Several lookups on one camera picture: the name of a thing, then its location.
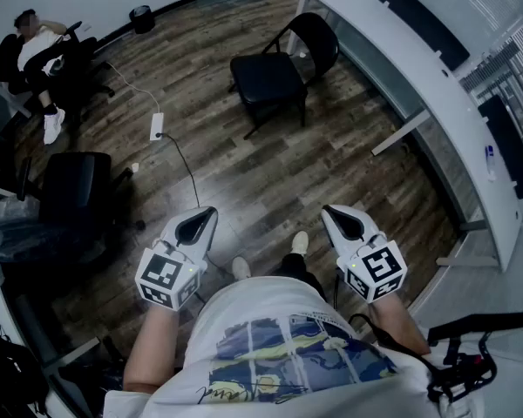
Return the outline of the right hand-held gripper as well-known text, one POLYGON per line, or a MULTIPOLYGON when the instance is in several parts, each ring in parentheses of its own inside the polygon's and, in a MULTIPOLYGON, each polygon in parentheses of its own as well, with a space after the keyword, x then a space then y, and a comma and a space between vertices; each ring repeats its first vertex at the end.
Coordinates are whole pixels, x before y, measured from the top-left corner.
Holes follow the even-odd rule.
POLYGON ((366 212, 350 206, 325 205, 322 220, 338 254, 336 263, 344 283, 366 303, 402 286, 408 267, 397 243, 387 241, 366 212))

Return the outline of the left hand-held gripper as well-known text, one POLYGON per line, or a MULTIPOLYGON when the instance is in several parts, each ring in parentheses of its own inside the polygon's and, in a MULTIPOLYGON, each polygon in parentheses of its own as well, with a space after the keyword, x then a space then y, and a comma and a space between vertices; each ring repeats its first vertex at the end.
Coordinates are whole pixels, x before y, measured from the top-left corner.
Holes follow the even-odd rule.
POLYGON ((142 254, 135 283, 142 299, 180 310, 198 291, 218 223, 214 207, 194 208, 171 218, 164 238, 142 254))

